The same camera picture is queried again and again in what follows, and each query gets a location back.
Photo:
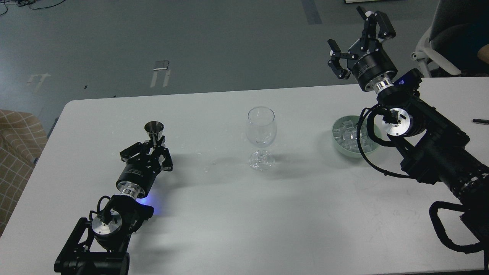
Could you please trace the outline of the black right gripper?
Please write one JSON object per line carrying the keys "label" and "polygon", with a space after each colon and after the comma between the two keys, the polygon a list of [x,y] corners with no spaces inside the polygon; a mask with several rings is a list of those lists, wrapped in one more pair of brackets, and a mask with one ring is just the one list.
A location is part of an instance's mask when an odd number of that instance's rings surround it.
{"label": "black right gripper", "polygon": [[[328,39],[331,48],[328,65],[338,79],[348,79],[352,74],[362,91],[370,92],[374,78],[386,75],[392,79],[398,73],[383,45],[397,33],[386,13],[368,11],[362,6],[357,6],[356,10],[364,21],[360,39],[348,49],[348,53],[341,52],[334,39]],[[341,66],[341,59],[348,60],[347,68]]]}

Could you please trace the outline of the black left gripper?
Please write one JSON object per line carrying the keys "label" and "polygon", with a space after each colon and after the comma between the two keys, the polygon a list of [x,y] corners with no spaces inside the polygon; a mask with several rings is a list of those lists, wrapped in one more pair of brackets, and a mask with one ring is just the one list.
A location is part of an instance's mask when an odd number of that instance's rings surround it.
{"label": "black left gripper", "polygon": [[146,198],[161,171],[173,171],[173,160],[166,147],[152,149],[149,142],[136,142],[120,152],[126,164],[116,181],[121,195]]}

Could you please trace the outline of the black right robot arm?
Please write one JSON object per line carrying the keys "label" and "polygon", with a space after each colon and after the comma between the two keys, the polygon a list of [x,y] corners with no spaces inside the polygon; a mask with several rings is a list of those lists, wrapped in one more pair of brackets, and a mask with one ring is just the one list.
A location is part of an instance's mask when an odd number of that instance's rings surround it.
{"label": "black right robot arm", "polygon": [[[429,216],[435,233],[444,246],[455,252],[483,252],[484,269],[467,270],[463,274],[487,275],[488,167],[466,151],[469,136],[420,99],[421,71],[414,68],[393,80],[398,70],[382,45],[396,37],[388,15],[361,6],[356,10],[364,22],[360,38],[346,53],[335,40],[329,39],[328,65],[337,78],[348,79],[353,75],[362,91],[377,94],[377,104],[364,108],[356,124],[360,155],[370,167],[385,176],[415,179],[419,183],[444,183],[460,203],[433,202]],[[368,159],[360,142],[363,126],[374,143],[398,150],[404,174],[379,168]],[[438,216],[440,209],[461,212],[461,221],[478,242],[455,244]]]}

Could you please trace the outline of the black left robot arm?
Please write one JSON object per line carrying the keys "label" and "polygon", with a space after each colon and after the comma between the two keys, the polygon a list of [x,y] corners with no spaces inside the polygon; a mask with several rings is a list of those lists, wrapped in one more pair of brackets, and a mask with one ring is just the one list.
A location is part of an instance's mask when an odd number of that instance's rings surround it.
{"label": "black left robot arm", "polygon": [[127,275],[127,252],[133,233],[154,214],[154,207],[138,202],[146,198],[161,171],[172,171],[165,137],[137,142],[120,152],[126,164],[116,182],[119,194],[80,218],[54,263],[61,275]]}

